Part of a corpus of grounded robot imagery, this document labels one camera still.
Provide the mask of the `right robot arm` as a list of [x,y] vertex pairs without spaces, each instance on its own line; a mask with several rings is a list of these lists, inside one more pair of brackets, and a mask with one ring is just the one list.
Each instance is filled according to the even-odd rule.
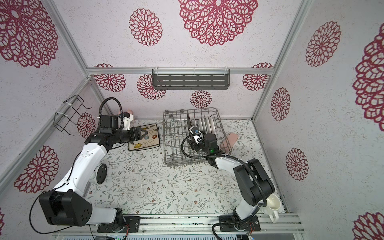
[[181,151],[190,159],[207,160],[212,167],[233,174],[237,181],[242,200],[229,220],[220,220],[212,226],[213,233],[217,227],[241,231],[248,223],[254,231],[256,214],[268,205],[267,198],[275,192],[275,186],[260,161],[251,159],[245,162],[228,155],[219,148],[216,135],[199,131],[183,139]]

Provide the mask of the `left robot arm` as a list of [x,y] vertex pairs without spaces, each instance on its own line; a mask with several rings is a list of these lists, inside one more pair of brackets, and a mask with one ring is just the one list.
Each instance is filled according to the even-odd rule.
[[122,210],[94,207],[84,199],[84,194],[88,183],[97,177],[101,160],[115,144],[139,141],[147,134],[147,130],[140,127],[90,134],[67,174],[52,190],[37,198],[48,224],[60,225],[64,229],[103,225],[110,232],[121,232],[126,226]]

